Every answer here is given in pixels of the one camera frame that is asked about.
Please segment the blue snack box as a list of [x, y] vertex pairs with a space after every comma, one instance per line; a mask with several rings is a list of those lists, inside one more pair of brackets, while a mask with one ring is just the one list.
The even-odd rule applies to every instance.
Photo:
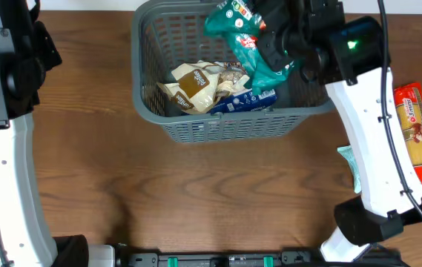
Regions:
[[252, 89], [247, 89], [221, 99], [210, 109], [209, 113], [261, 111], [269, 108], [276, 101], [277, 94], [274, 90], [267, 90], [260, 95], [254, 95]]

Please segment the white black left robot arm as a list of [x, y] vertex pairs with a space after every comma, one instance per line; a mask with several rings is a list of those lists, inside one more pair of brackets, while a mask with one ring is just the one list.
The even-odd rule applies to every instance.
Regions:
[[41, 4], [0, 0], [0, 266], [114, 266], [111, 245], [54, 237], [45, 222], [33, 161], [33, 111], [62, 58]]

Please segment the dried mushroom pouch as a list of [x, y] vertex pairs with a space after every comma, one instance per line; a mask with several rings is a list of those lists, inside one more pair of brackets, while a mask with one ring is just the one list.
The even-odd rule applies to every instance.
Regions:
[[249, 75], [237, 63], [183, 63], [171, 71], [179, 89], [197, 107], [209, 106], [219, 97], [245, 90]]
[[188, 96], [178, 83], [156, 84], [181, 111], [189, 114], [203, 114], [212, 109], [220, 97], [215, 89], [202, 89], [193, 96]]

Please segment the green Nescafe bag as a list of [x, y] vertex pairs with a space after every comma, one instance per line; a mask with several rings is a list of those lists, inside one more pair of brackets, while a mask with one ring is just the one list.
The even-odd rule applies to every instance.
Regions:
[[245, 88], [257, 95], [287, 82], [295, 67], [295, 63], [290, 62], [281, 70], [273, 71], [266, 64], [257, 48], [258, 37], [265, 28], [262, 16], [251, 11], [250, 3], [243, 0], [219, 3], [204, 24], [206, 36], [219, 36], [227, 42], [249, 76]]

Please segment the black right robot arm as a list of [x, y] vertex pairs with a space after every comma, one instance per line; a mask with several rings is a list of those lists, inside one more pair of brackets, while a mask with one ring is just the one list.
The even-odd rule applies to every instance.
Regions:
[[387, 21], [346, 21], [341, 1], [252, 1], [265, 28], [257, 48], [272, 70], [301, 63], [342, 119], [360, 172], [360, 194], [334, 209], [336, 229], [311, 266], [396, 266], [376, 245], [422, 223], [422, 183], [396, 114]]

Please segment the orange spaghetti packet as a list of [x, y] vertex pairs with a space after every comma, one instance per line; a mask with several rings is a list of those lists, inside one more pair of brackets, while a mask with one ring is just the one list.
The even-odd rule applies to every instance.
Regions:
[[422, 87], [419, 82], [394, 89], [395, 107], [415, 173], [422, 183]]

